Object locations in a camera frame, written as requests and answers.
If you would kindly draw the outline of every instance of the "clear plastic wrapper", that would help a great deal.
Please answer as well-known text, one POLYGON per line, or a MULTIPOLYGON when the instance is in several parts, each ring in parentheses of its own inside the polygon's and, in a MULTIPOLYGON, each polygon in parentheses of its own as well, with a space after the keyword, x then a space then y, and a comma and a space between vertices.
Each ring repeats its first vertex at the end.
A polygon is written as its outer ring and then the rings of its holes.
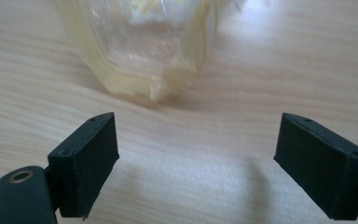
POLYGON ((113 93, 157 101, 198 74, 232 0, 55 0, 79 55, 113 93))

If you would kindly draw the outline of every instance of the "wood grain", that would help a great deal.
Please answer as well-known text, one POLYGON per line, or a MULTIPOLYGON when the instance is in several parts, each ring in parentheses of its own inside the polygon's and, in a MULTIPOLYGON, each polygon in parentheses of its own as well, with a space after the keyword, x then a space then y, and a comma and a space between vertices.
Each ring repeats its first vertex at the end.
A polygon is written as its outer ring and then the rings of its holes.
POLYGON ((335 223, 272 157, 282 112, 358 145, 358 1, 247 1, 153 107, 106 91, 70 42, 50 1, 0 0, 0 177, 114 111, 121 158, 86 223, 335 223))

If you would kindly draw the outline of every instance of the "yellowish plastic packaging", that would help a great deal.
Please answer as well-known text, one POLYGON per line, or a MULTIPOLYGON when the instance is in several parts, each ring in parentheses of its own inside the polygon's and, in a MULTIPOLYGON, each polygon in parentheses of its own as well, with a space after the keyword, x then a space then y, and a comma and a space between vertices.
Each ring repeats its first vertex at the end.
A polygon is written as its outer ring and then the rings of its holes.
POLYGON ((231 0, 55 0, 80 57, 113 93, 151 101, 198 74, 231 0))

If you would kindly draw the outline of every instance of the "wooden surface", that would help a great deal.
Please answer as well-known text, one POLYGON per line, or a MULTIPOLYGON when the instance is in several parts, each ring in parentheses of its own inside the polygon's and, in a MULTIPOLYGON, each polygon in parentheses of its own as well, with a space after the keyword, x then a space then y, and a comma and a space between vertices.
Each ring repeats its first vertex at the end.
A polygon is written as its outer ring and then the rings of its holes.
POLYGON ((0 0, 0 177, 114 111, 121 158, 85 223, 335 223, 272 157, 282 112, 358 145, 358 1, 249 0, 154 107, 106 91, 70 42, 50 1, 0 0))

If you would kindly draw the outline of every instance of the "translucent plastic bag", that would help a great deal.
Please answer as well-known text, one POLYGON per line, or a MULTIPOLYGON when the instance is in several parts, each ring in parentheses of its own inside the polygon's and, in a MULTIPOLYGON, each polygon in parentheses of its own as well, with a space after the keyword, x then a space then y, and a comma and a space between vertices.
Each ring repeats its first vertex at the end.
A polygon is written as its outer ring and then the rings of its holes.
POLYGON ((56 0, 84 62, 114 93, 170 94, 200 72, 230 0, 56 0))

